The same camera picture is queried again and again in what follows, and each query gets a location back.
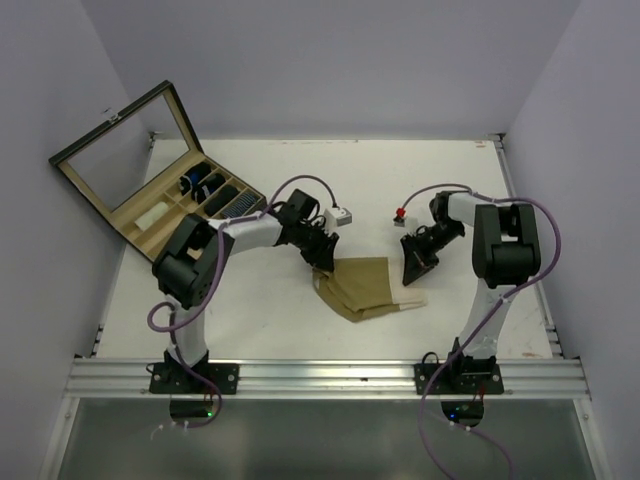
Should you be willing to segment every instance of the glass panel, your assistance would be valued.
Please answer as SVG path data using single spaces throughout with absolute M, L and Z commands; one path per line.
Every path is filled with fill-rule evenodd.
M 175 125 L 173 114 L 161 95 L 68 161 L 111 211 L 160 173 L 158 171 L 153 172 L 154 175 L 146 175 L 149 132 L 144 128 L 139 114 L 147 110 L 154 118 Z M 176 148 L 172 153 L 175 156 L 166 162 L 165 168 L 189 151 L 187 142 L 182 137 L 174 143 Z
M 515 478 L 595 478 L 572 401 L 485 405 L 479 428 L 507 447 Z M 83 400 L 60 478 L 444 478 L 420 442 L 417 409 L 415 401 L 227 397 L 220 418 L 185 434 L 168 426 L 166 400 Z M 428 409 L 442 415 L 437 402 Z M 460 478 L 507 478 L 485 441 L 429 415 L 426 425 L 439 459 Z

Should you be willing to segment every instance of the metal rail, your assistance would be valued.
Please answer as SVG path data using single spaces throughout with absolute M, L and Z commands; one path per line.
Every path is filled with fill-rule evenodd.
M 167 398 L 148 392 L 145 366 L 159 360 L 77 359 L 65 395 L 74 398 Z M 259 361 L 240 364 L 237 399 L 414 400 L 412 361 Z M 579 360 L 499 362 L 505 394 L 492 400 L 585 399 L 589 392 Z M 180 398 L 200 398 L 181 395 Z M 430 400 L 460 398 L 429 396 Z

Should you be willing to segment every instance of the aluminum frame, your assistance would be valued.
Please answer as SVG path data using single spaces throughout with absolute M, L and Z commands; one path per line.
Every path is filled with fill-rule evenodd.
M 514 192 L 502 139 L 491 136 L 504 180 L 510 194 Z M 543 311 L 554 359 L 501 360 L 505 394 L 491 396 L 492 401 L 571 399 L 580 423 L 586 448 L 599 480 L 612 477 L 611 467 L 597 426 L 593 421 L 589 389 L 579 360 L 564 360 L 562 349 L 541 285 L 535 286 Z M 82 398 L 168 398 L 148 392 L 150 375 L 145 370 L 159 359 L 76 359 L 68 383 L 49 448 L 39 478 L 55 479 Z M 411 360 L 390 361 L 273 361 L 211 360 L 240 364 L 238 392 L 226 400 L 297 399 L 297 400 L 415 400 L 413 364 Z M 181 395 L 174 398 L 197 398 Z M 461 399 L 464 396 L 429 395 L 427 401 Z
M 160 360 L 77 359 L 65 395 L 73 398 L 168 398 L 148 392 L 145 367 Z M 230 399 L 417 400 L 414 361 L 221 360 L 238 363 L 238 391 Z M 587 399 L 578 360 L 503 360 L 499 362 L 509 399 Z M 200 398 L 180 395 L 174 398 Z M 430 395 L 429 401 L 461 398 Z

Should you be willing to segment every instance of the white wall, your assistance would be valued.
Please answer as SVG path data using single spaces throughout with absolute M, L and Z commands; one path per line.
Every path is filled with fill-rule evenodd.
M 506 131 L 579 0 L 82 0 L 129 95 L 172 80 L 198 133 Z
M 0 4 L 0 477 L 37 475 L 121 242 L 47 159 L 129 103 L 77 0 Z
M 640 2 L 583 0 L 507 135 L 519 193 L 556 214 L 547 293 L 618 478 L 640 477 Z

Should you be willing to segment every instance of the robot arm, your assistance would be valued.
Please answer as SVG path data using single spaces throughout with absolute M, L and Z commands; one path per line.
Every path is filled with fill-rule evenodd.
M 346 212 L 346 218 L 337 223 L 349 223 L 350 214 L 340 210 Z M 185 217 L 152 267 L 160 290 L 173 307 L 174 325 L 193 318 L 174 331 L 175 345 L 172 341 L 167 348 L 167 354 L 175 362 L 179 362 L 176 345 L 188 366 L 206 361 L 205 313 L 199 306 L 209 293 L 216 270 L 219 267 L 223 270 L 231 255 L 258 247 L 293 244 L 312 267 L 333 271 L 333 252 L 339 237 L 326 232 L 324 223 L 310 218 L 314 211 L 319 211 L 317 200 L 295 190 L 277 211 L 231 221 L 206 220 L 193 214 Z M 219 258 L 221 240 L 224 250 Z
M 464 225 L 474 227 L 471 260 L 478 277 L 473 306 L 459 344 L 464 344 L 496 301 L 514 286 L 525 283 L 540 269 L 540 247 L 534 210 L 528 204 L 498 206 L 467 192 L 441 192 L 429 204 L 435 220 L 401 239 L 405 255 L 403 283 L 429 272 L 436 253 L 458 236 Z M 505 302 L 464 349 L 466 357 L 494 359 L 498 336 L 511 302 Z

